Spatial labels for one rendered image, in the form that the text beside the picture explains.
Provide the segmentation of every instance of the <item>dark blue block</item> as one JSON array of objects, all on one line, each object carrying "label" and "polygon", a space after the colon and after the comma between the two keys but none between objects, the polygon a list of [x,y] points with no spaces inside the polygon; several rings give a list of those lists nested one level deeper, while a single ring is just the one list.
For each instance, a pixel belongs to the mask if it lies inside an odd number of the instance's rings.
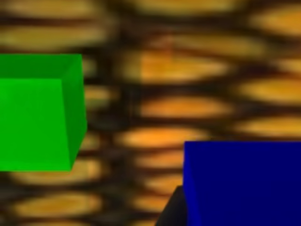
[{"label": "dark blue block", "polygon": [[301,226],[301,142],[186,142],[188,226]]}]

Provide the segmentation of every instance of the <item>green block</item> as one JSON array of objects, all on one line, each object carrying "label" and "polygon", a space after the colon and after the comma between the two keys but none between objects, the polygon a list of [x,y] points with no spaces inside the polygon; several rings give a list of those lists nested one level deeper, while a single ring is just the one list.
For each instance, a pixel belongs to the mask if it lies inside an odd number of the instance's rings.
[{"label": "green block", "polygon": [[0,54],[0,171],[70,171],[87,131],[79,54]]}]

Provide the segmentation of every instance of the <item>blue cube's side face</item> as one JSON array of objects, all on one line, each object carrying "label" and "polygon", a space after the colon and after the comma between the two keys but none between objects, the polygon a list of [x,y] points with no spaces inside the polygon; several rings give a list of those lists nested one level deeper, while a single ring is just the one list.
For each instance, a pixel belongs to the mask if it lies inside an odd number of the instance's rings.
[{"label": "blue cube's side face", "polygon": [[[300,149],[301,142],[185,145],[184,187],[196,192],[188,197],[201,226],[300,226]],[[188,210],[196,209],[192,200]]]},{"label": "blue cube's side face", "polygon": [[0,170],[69,170],[61,81],[0,79],[0,100]]}]

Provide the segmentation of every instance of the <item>black object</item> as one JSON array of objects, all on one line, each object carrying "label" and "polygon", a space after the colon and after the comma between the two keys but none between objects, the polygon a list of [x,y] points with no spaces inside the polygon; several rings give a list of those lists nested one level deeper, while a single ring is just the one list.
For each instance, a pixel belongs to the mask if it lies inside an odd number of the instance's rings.
[{"label": "black object", "polygon": [[187,209],[182,186],[176,188],[155,226],[187,226]]}]

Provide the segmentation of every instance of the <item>wicker background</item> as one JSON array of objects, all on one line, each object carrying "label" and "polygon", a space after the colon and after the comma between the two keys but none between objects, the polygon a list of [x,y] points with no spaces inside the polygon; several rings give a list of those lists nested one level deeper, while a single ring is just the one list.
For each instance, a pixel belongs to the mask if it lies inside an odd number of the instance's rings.
[{"label": "wicker background", "polygon": [[152,226],[182,183],[185,140],[301,138],[300,1],[0,10],[2,53],[83,55],[89,121],[71,173],[0,174],[0,225]]}]

